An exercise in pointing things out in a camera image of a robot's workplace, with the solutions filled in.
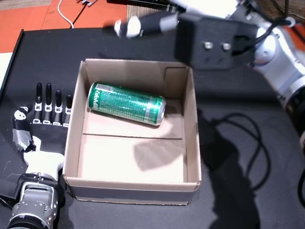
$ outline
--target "can lid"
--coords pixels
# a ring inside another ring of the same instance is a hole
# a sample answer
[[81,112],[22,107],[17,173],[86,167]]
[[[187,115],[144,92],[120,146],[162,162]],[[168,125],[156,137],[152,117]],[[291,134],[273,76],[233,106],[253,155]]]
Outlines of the can lid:
[[159,110],[158,117],[157,117],[156,125],[160,125],[163,118],[164,118],[165,106],[166,106],[166,101],[165,101],[165,99],[162,99],[160,110]]
[[97,82],[94,82],[93,84],[91,84],[91,87],[90,87],[90,89],[89,89],[89,93],[88,93],[88,108],[89,109],[91,109],[92,108],[92,106],[90,105],[90,95],[91,95],[91,91],[92,91],[92,89],[93,89],[93,87],[95,86],[95,84],[96,84]]

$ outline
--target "metal screw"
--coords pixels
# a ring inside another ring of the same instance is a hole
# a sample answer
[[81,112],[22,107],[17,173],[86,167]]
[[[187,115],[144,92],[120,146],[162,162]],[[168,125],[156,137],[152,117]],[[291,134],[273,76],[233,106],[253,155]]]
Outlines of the metal screw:
[[250,14],[248,14],[248,15],[246,16],[246,19],[249,21],[249,20],[252,19],[252,16],[251,16]]
[[229,44],[229,43],[223,43],[223,49],[224,49],[225,51],[230,50],[230,49],[231,49],[231,44]]
[[212,49],[213,48],[213,43],[212,42],[204,42],[203,43],[205,49]]

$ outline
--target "black robot finger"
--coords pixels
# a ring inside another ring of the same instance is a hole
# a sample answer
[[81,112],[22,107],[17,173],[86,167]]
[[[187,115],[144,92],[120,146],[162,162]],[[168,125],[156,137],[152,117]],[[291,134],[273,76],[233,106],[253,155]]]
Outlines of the black robot finger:
[[60,125],[62,122],[62,98],[61,98],[61,90],[57,90],[55,93],[55,109],[54,109],[54,120],[53,125]]
[[73,101],[72,95],[68,94],[67,97],[66,97],[65,119],[64,119],[64,122],[62,124],[62,126],[64,126],[64,127],[69,127],[72,101]]
[[42,84],[38,83],[36,86],[36,102],[34,107],[33,124],[41,124],[42,116]]
[[52,86],[50,83],[46,85],[46,103],[44,105],[43,124],[52,124]]

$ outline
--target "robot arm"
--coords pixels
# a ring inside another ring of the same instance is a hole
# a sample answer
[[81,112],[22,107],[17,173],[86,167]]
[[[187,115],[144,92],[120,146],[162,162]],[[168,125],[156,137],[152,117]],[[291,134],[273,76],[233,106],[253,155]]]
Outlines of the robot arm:
[[127,24],[117,21],[115,31],[131,38],[177,29],[175,55],[187,65],[201,70],[249,65],[277,93],[304,147],[305,57],[297,54],[282,27],[294,26],[295,20],[271,20],[260,13],[253,0],[170,1],[185,12],[132,17]]

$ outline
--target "white cable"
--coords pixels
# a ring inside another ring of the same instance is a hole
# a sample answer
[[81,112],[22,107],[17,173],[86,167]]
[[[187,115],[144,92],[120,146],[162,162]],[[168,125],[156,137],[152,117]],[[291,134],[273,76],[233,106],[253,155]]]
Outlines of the white cable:
[[72,23],[68,18],[66,18],[66,17],[62,14],[61,10],[59,9],[59,7],[60,7],[60,5],[61,5],[61,2],[62,2],[62,0],[60,0],[59,3],[58,3],[57,11],[58,11],[58,13],[62,16],[62,18],[64,18],[64,19],[71,25],[72,29],[74,29],[73,23]]
[[292,18],[292,17],[286,17],[285,19],[286,19],[287,21],[290,21],[290,25],[288,25],[289,28],[292,28],[292,27],[295,26],[296,21],[295,21],[294,18]]

